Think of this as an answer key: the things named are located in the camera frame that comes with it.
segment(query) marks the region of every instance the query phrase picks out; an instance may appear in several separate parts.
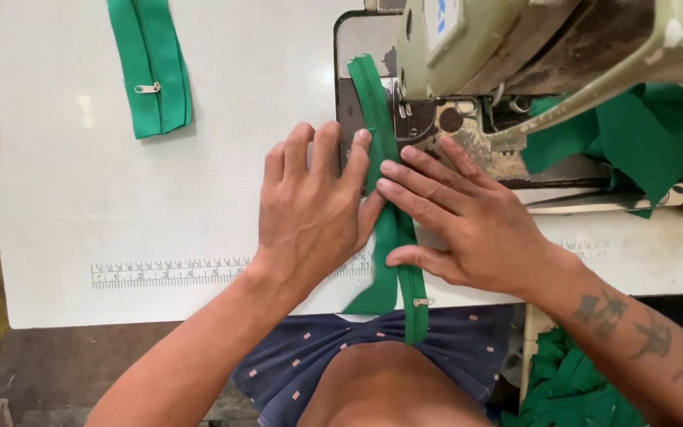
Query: zipper slider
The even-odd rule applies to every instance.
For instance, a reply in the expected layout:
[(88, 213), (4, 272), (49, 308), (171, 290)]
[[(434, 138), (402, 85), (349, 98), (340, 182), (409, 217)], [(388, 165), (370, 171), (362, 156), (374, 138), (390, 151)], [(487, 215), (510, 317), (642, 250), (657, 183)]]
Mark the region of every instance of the zipper slider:
[(413, 300), (413, 306), (431, 306), (434, 303), (434, 298), (417, 298)]
[(136, 93), (157, 93), (160, 89), (162, 89), (162, 86), (156, 81), (153, 86), (136, 86), (134, 91), (136, 91)]

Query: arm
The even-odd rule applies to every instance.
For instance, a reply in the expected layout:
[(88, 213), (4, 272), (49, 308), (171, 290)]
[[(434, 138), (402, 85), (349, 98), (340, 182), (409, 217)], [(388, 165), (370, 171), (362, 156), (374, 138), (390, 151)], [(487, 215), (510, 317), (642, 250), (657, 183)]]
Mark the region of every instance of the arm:
[(385, 162), (378, 190), (449, 249), (403, 246), (387, 264), (417, 265), (454, 285), (532, 302), (574, 336), (649, 421), (683, 424), (683, 329), (548, 241), (512, 191), (459, 144), (443, 138), (440, 145), (457, 172), (406, 147), (402, 158), (413, 169)]
[(252, 262), (131, 366), (96, 404), (87, 427), (199, 425), (236, 364), (365, 245), (385, 201), (374, 192), (359, 203), (368, 167), (366, 131), (355, 136), (347, 168), (335, 177), (341, 132), (335, 121), (317, 132), (300, 124), (268, 153)]

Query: blue label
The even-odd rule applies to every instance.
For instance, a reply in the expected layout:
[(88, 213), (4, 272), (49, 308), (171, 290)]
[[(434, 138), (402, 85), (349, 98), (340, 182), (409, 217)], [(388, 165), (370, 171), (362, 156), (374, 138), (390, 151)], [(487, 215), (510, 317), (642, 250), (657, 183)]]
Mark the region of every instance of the blue label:
[(439, 26), (436, 28), (436, 33), (441, 34), (442, 31), (444, 31), (444, 27), (447, 24), (447, 21), (445, 21), (444, 14), (445, 14), (445, 0), (439, 0), (439, 13), (436, 14), (436, 20), (439, 22)]

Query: white table top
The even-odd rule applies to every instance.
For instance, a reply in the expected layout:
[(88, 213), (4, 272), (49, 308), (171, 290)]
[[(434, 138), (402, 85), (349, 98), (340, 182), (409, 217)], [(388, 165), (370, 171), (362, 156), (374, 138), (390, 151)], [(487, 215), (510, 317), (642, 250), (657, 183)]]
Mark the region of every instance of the white table top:
[[(295, 123), (336, 116), (333, 27), (363, 0), (170, 3), (194, 122), (136, 141), (106, 2), (0, 0), (0, 245), (14, 328), (189, 316), (224, 285), (97, 290), (91, 267), (252, 256), (265, 152)], [(679, 213), (538, 222), (555, 241), (589, 242), (582, 256), (625, 292), (683, 293)], [(437, 306), (514, 301), (426, 279)], [(329, 280), (296, 313), (339, 311), (368, 283)]]

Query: measuring ruler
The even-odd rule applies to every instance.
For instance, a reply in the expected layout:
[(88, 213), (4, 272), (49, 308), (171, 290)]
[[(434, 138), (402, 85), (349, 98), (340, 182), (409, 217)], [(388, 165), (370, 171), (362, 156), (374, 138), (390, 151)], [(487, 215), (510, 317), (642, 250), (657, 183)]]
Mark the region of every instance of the measuring ruler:
[[(358, 252), (329, 278), (373, 277), (373, 252)], [(94, 290), (166, 286), (227, 285), (249, 265), (250, 257), (195, 258), (91, 265)]]

